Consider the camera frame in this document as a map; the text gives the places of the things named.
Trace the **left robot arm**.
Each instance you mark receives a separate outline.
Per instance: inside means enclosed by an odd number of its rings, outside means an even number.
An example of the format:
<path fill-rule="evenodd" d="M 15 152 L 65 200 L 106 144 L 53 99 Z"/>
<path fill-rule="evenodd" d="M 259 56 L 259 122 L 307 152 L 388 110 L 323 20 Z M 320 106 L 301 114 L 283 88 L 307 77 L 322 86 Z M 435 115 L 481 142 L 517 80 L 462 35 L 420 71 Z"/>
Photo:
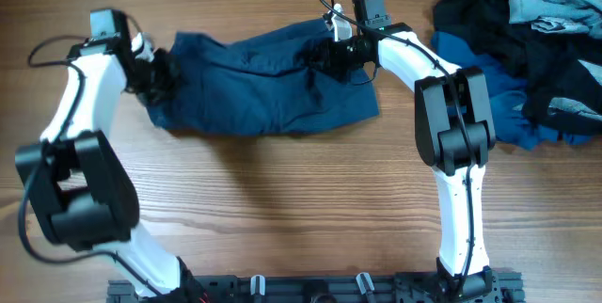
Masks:
<path fill-rule="evenodd" d="M 175 96 L 172 55 L 156 50 L 134 19 L 112 8 L 90 13 L 91 34 L 60 65 L 68 84 L 39 142 L 19 148 L 24 184 L 18 232 L 24 250 L 46 264 L 100 257 L 131 283 L 142 302 L 203 302 L 206 291 L 181 258 L 164 250 L 140 221 L 137 193 L 107 134 L 122 93 L 144 105 Z"/>

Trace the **dark blue shorts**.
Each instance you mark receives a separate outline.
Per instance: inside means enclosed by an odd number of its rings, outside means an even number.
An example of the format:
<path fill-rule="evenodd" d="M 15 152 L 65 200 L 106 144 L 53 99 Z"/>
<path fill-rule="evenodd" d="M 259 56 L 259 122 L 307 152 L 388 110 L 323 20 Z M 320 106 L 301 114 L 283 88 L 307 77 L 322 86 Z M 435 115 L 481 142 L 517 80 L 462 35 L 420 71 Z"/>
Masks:
<path fill-rule="evenodd" d="M 179 32 L 170 53 L 181 68 L 173 98 L 150 105 L 153 125 L 219 136 L 317 134 L 379 116 L 364 70 L 343 84 L 305 56 L 333 37 L 321 19 L 222 43 Z"/>

